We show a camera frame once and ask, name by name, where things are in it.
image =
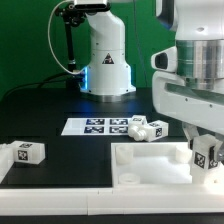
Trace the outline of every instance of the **green wall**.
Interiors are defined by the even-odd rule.
[[[9,89],[26,83],[39,82],[61,72],[51,56],[47,41],[49,15],[59,0],[1,0],[0,3],[0,98]],[[155,0],[136,1],[137,31],[151,86],[153,53],[174,44],[174,33],[165,30],[154,17]],[[132,67],[133,84],[145,87],[134,32],[133,3],[112,4],[111,11],[126,25],[126,60]],[[86,21],[73,30],[74,49],[79,67],[90,60],[89,27]],[[61,18],[54,18],[52,42],[55,52],[66,66],[65,32]]]

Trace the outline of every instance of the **white block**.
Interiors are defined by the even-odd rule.
[[[0,149],[0,183],[10,170],[14,163],[13,149],[1,148]]]
[[[45,159],[44,144],[14,141],[10,146],[13,148],[15,162],[39,164]]]
[[[134,115],[128,122],[128,135],[134,137],[139,128],[145,124],[147,124],[146,116]]]
[[[132,135],[135,141],[148,141],[163,138],[168,135],[168,123],[163,121],[154,121],[145,125],[141,125],[138,129],[132,129]]]

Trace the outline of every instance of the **black table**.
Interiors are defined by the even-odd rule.
[[[169,137],[158,141],[186,141],[181,122],[154,111],[151,89],[137,89],[135,98],[116,103],[90,101],[66,89],[24,89],[13,92],[0,103],[0,143],[11,143],[14,140],[45,143],[46,159],[38,166],[15,163],[0,188],[111,187],[110,145],[112,142],[134,140],[128,136],[61,136],[61,132],[68,118],[133,115],[145,115],[149,122],[158,119],[169,122]],[[224,215],[0,217],[1,224],[31,222],[218,224],[224,222]]]

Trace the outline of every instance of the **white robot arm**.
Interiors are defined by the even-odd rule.
[[[103,102],[121,101],[135,93],[136,88],[131,84],[131,67],[125,60],[125,26],[110,12],[110,3],[107,0],[68,2],[69,15],[75,15],[71,19],[73,26],[83,22],[85,15],[91,28],[91,61],[83,69],[85,85],[80,91]]]
[[[162,6],[169,4],[173,9]],[[176,46],[152,56],[158,70],[153,77],[154,106],[183,121],[194,152],[193,181],[204,183],[224,159],[224,0],[157,0],[157,6],[162,23],[165,18],[168,28],[176,26]],[[174,18],[176,25],[169,22]],[[216,137],[199,136],[197,127]]]

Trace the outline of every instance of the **white plastic fixture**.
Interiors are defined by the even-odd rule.
[[[14,141],[0,145],[0,183],[14,162],[39,164],[45,159],[45,146],[41,143]]]
[[[117,162],[117,148],[132,159]],[[223,212],[223,184],[192,184],[186,150],[187,143],[113,143],[111,188],[1,189],[0,215]]]
[[[145,116],[133,116],[128,124],[128,135],[135,141],[157,140],[168,135],[169,124],[163,121],[145,123]]]
[[[167,83],[185,86],[184,80],[178,75],[155,72],[152,82],[153,104],[159,113],[224,135],[222,104],[170,92],[166,88]]]

